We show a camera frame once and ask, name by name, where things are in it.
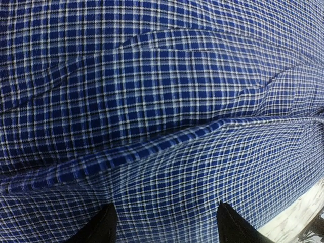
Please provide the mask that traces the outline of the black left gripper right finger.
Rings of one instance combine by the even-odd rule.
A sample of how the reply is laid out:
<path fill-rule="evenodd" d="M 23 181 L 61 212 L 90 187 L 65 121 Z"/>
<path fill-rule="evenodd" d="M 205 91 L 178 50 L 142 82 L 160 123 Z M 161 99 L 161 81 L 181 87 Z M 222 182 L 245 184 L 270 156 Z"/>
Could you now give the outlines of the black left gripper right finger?
<path fill-rule="evenodd" d="M 220 202 L 217 209 L 219 242 L 222 243 L 271 243 L 259 233 L 228 203 Z"/>

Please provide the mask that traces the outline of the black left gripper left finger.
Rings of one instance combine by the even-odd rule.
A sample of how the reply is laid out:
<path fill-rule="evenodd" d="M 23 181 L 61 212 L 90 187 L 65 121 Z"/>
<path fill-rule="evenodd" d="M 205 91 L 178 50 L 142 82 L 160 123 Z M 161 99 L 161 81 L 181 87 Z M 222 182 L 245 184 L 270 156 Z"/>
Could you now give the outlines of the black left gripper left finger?
<path fill-rule="evenodd" d="M 117 212 L 113 203 L 103 208 L 68 243 L 116 242 Z"/>

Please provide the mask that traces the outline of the blue plaid button shirt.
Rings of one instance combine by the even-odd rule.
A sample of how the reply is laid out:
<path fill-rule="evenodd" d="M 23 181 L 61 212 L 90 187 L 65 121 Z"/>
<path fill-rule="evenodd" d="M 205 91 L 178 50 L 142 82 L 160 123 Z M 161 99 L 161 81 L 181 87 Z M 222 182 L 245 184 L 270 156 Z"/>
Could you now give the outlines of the blue plaid button shirt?
<path fill-rule="evenodd" d="M 323 1 L 1 1 L 1 242 L 218 242 L 323 176 Z"/>

